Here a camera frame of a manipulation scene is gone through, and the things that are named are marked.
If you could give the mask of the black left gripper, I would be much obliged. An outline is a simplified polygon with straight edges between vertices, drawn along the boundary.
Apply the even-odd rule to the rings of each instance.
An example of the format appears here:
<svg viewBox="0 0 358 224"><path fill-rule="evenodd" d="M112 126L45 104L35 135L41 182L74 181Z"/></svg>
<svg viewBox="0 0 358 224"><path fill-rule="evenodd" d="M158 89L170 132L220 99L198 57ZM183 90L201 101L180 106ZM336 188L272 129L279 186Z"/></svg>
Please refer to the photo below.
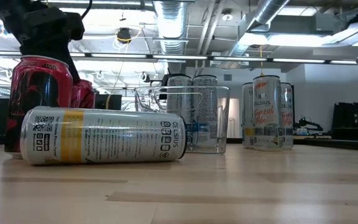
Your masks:
<svg viewBox="0 0 358 224"><path fill-rule="evenodd" d="M65 62L69 67L73 81L79 82L80 76L72 60L72 57L70 56L68 43L68 39L53 39L32 45L24 44L20 46L20 52L22 55L39 55Z"/></svg>

